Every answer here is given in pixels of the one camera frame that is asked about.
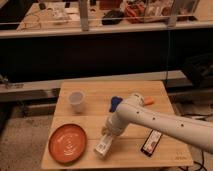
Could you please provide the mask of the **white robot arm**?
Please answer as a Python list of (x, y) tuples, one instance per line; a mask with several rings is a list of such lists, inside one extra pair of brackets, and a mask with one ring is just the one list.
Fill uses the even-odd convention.
[(213, 122), (163, 114), (144, 107), (144, 99), (133, 93), (123, 99), (105, 123), (106, 133), (120, 136), (129, 124), (144, 126), (213, 154)]

